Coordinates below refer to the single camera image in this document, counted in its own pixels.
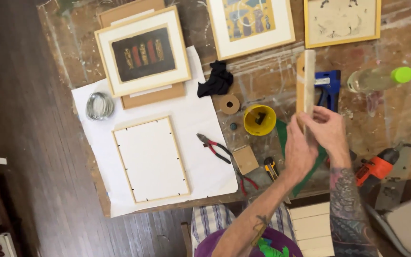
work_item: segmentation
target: hand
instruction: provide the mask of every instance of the hand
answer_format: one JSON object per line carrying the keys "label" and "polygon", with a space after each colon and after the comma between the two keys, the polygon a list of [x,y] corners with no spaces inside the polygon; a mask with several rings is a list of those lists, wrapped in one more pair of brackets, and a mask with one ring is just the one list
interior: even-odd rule
{"label": "hand", "polygon": [[318,156],[317,145],[309,146],[307,144],[297,123],[296,114],[291,117],[291,122],[286,126],[286,130],[288,139],[285,146],[285,172],[298,184],[315,164]]}
{"label": "hand", "polygon": [[313,108],[313,119],[306,113],[300,113],[299,118],[310,128],[315,139],[328,152],[331,167],[351,167],[349,148],[345,136],[345,120],[342,115],[327,108],[315,106]]}

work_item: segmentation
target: purple shirt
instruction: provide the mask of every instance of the purple shirt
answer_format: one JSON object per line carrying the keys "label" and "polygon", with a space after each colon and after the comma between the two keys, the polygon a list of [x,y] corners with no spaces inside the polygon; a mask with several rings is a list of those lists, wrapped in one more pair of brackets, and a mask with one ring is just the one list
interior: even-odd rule
{"label": "purple shirt", "polygon": [[[210,234],[206,237],[196,248],[195,257],[210,257],[215,249],[218,241],[225,232],[224,230],[219,230],[215,233]],[[272,240],[271,247],[283,252],[283,247],[288,247],[289,257],[302,257],[299,247],[295,244],[289,237],[278,232],[275,229],[266,228],[264,231],[263,238]],[[249,257],[264,257],[264,254],[260,252],[258,247],[254,247],[249,255]]]}

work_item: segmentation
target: plaid shorts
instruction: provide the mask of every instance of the plaid shorts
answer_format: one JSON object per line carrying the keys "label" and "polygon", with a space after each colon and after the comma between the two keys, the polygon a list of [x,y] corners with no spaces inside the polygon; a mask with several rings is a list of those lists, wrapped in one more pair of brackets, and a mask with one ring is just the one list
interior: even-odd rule
{"label": "plaid shorts", "polygon": [[[193,208],[193,218],[191,220],[191,244],[193,255],[198,247],[210,234],[225,229],[231,225],[236,216],[223,204],[211,206],[201,206]],[[289,237],[294,243],[297,243],[294,236],[293,224],[284,203],[282,203],[270,222],[267,225]]]}

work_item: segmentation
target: dark wood floor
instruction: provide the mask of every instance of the dark wood floor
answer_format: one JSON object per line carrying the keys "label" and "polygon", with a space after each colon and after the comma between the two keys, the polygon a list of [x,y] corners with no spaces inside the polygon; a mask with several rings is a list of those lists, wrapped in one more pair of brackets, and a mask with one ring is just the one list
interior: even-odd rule
{"label": "dark wood floor", "polygon": [[84,137],[59,75],[36,0],[0,0],[0,166],[33,255],[186,254],[191,209],[103,217]]}

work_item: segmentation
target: green bottle cap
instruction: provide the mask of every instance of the green bottle cap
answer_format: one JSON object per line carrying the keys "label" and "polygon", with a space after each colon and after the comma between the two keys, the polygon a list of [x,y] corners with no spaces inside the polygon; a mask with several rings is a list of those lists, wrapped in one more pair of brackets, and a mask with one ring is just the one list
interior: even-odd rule
{"label": "green bottle cap", "polygon": [[396,83],[407,83],[411,80],[410,67],[398,67],[391,72],[391,79]]}

